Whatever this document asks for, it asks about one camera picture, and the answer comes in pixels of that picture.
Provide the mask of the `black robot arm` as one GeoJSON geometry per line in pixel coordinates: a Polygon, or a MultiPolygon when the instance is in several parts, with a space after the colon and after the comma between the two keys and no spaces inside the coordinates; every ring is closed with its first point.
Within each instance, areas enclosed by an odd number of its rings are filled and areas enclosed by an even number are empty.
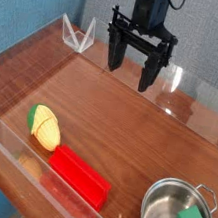
{"type": "Polygon", "coordinates": [[[134,47],[148,57],[138,86],[139,92],[145,92],[159,71],[169,65],[174,46],[178,43],[177,37],[164,26],[168,8],[179,10],[184,1],[175,7],[171,0],[135,0],[132,19],[120,13],[120,6],[116,5],[108,29],[109,70],[114,71],[122,65],[127,45],[134,47]]]}

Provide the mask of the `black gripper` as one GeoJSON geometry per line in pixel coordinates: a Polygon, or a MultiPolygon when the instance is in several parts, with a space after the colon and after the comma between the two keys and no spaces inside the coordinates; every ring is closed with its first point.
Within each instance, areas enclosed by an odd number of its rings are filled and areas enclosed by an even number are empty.
{"type": "Polygon", "coordinates": [[[143,93],[154,83],[161,68],[169,64],[178,39],[163,24],[148,30],[127,18],[119,9],[119,5],[112,8],[113,20],[108,25],[108,67],[114,71],[121,66],[127,46],[147,56],[138,86],[138,91],[143,93]]]}

